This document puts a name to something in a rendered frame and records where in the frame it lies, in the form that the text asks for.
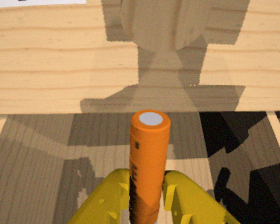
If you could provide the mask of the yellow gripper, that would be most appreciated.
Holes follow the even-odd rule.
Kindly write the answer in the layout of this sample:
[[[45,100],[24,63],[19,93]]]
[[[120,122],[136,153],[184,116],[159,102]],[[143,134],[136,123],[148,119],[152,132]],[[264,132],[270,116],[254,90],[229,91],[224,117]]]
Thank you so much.
[[[67,224],[120,224],[128,209],[129,169],[115,169],[89,195]],[[222,205],[185,174],[165,170],[164,210],[173,224],[240,224]]]

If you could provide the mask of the wooden drawer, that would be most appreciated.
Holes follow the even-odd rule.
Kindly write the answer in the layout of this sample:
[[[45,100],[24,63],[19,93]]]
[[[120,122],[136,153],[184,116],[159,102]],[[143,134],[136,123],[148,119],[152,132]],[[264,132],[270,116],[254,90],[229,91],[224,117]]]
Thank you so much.
[[[241,224],[280,224],[274,111],[163,113],[165,170],[194,180]],[[0,114],[0,224],[67,224],[110,172],[129,169],[134,114]]]
[[[280,103],[280,0],[0,0],[0,106],[151,103]]]

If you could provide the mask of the tan rectangular box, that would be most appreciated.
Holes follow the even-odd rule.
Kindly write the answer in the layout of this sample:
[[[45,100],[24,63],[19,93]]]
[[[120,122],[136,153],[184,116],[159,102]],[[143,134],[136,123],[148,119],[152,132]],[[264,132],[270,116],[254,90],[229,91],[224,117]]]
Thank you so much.
[[[161,112],[274,111],[280,123],[280,103],[3,105],[0,114],[136,113],[145,109]]]

